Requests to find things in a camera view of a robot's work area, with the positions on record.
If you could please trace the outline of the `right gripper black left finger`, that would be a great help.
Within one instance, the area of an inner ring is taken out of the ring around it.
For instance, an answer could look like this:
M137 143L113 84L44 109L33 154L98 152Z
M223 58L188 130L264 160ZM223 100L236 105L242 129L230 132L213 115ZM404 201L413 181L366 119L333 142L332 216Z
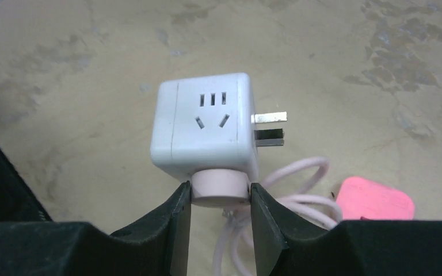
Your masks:
M189 182L111 234L86 222L0 223L0 275L186 275Z

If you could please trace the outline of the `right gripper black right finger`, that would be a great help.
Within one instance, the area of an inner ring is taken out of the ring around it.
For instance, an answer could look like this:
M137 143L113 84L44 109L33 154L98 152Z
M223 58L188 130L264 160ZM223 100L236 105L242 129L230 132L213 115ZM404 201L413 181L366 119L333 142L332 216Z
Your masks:
M258 275L442 275L442 221L349 220L331 230L251 186Z

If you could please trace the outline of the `pink round socket with cord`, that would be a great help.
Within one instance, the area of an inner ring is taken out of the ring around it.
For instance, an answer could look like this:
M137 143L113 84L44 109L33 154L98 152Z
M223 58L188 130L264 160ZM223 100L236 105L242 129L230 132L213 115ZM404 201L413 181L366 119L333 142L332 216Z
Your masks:
M296 193L278 198L276 201L288 208L297 217L319 223L323 229L330 230L342 221L342 210L333 200L318 195L307 194L327 173L329 161L324 157L311 157L295 161L270 173L261 185L268 188L281 179L302 170L317 167L315 174L307 180ZM231 261L241 275L250 275L249 270L238 255L238 243L244 239L250 247L254 241L249 239L246 228L252 225L250 218L251 183L243 172L229 169L209 169L195 173L191 180L191 202L197 206L223 209L227 221L216 241L212 258L213 275L221 275L222 259L227 246L230 247Z

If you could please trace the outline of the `pink plug adapter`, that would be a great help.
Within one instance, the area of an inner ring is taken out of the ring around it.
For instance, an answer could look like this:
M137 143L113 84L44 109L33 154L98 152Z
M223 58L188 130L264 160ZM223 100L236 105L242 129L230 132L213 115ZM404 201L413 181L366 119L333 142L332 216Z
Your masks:
M336 203L344 220L412 220L415 214L406 193L362 177L344 180Z

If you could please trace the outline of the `white cube power socket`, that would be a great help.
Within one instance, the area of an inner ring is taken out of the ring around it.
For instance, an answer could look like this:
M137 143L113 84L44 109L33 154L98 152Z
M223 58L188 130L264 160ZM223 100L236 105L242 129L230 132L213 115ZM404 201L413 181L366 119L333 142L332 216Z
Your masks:
M244 72L163 82L158 90L150 155L175 179L226 168L258 178L258 147L283 145L281 129L258 124L285 122L286 112L257 113L250 77Z

